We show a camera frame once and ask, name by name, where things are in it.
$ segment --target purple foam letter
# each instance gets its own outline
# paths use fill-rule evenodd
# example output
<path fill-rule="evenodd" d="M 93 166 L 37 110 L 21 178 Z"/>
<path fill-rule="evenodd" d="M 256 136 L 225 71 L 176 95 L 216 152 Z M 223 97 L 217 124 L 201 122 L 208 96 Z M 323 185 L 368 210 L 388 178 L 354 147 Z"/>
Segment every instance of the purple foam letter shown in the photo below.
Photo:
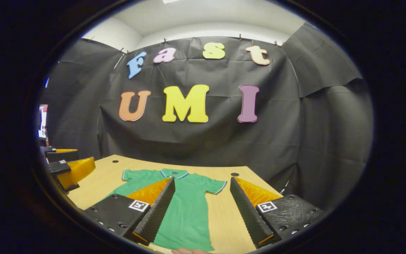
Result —
<path fill-rule="evenodd" d="M 254 85 L 241 85 L 239 90 L 242 92 L 242 112 L 237 120 L 239 122 L 256 122 L 258 117 L 255 115 L 255 100 L 259 88 Z"/>

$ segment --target green polo shirt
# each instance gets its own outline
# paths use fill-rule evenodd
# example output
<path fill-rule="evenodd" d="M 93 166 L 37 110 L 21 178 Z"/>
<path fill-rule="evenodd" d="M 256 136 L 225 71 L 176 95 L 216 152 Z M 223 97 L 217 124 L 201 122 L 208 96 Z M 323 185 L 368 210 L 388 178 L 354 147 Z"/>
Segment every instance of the green polo shirt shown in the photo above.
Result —
<path fill-rule="evenodd" d="M 186 170 L 124 170 L 127 181 L 111 194 L 127 196 L 165 177 L 175 178 L 175 193 L 153 242 L 168 249 L 201 249 L 213 251 L 209 238 L 208 203 L 205 194 L 218 194 L 227 185 L 206 176 L 189 174 Z"/>

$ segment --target white wall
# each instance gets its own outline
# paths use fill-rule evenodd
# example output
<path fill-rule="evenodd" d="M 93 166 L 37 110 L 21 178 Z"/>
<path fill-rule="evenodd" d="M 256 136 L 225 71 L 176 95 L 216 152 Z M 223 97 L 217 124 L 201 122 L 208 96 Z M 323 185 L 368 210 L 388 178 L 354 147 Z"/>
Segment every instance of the white wall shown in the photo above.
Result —
<path fill-rule="evenodd" d="M 181 38 L 204 36 L 238 37 L 239 34 L 241 34 L 242 38 L 246 39 L 254 39 L 269 43 L 277 41 L 279 45 L 291 36 L 290 34 L 284 34 L 283 32 L 254 25 L 239 23 L 203 23 L 173 27 L 161 32 L 146 35 L 137 44 L 136 49 L 164 42 L 164 38 L 171 41 Z"/>
<path fill-rule="evenodd" d="M 142 36 L 125 22 L 108 18 L 82 36 L 85 39 L 101 42 L 116 49 L 134 50 Z"/>

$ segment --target human hand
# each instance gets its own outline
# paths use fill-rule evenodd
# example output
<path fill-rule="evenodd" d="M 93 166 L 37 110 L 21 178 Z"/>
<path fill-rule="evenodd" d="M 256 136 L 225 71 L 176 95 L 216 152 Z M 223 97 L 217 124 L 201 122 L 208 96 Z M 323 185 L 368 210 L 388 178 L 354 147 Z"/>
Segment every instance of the human hand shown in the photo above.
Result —
<path fill-rule="evenodd" d="M 200 249 L 194 249 L 194 250 L 189 250 L 189 249 L 184 249 L 184 248 L 179 248 L 177 250 L 172 250 L 173 254 L 212 254 L 206 251 L 202 251 Z"/>

